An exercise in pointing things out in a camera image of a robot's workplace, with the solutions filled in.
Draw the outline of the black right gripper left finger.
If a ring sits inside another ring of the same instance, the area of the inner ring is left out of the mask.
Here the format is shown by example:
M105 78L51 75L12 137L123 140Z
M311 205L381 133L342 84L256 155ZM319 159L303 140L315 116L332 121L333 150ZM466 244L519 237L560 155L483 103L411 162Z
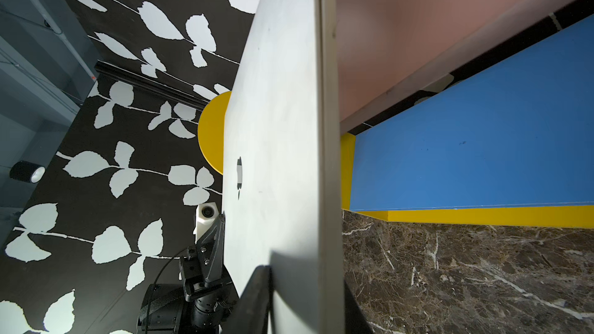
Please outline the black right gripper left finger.
M266 334L269 331L272 296L272 268L260 265L252 273L222 333Z

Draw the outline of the silver laptop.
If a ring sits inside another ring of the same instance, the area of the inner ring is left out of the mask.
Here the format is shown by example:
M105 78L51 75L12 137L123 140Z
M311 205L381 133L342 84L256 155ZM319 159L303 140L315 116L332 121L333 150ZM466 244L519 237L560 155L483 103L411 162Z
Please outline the silver laptop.
M224 123L224 264L271 333L345 331L336 0L260 0Z

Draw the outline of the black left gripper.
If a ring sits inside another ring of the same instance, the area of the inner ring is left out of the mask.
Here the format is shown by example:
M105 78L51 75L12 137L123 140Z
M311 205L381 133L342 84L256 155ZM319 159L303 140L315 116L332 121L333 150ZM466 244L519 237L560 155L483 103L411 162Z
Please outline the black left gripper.
M225 217L218 215L197 222L194 245L180 259L184 298L196 302L211 297L217 302L236 302L238 293L224 266Z

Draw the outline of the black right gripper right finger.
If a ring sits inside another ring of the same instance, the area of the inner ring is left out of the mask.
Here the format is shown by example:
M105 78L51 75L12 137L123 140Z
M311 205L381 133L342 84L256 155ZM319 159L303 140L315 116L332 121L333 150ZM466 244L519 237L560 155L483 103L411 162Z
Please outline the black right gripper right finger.
M347 282L344 282L345 333L373 334L360 306L357 304Z

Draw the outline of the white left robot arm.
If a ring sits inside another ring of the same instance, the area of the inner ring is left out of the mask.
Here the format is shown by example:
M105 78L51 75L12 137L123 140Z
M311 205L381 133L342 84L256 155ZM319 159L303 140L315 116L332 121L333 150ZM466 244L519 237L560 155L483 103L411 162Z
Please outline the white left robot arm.
M170 258L148 287L138 333L218 333L238 299L224 266L225 217Z

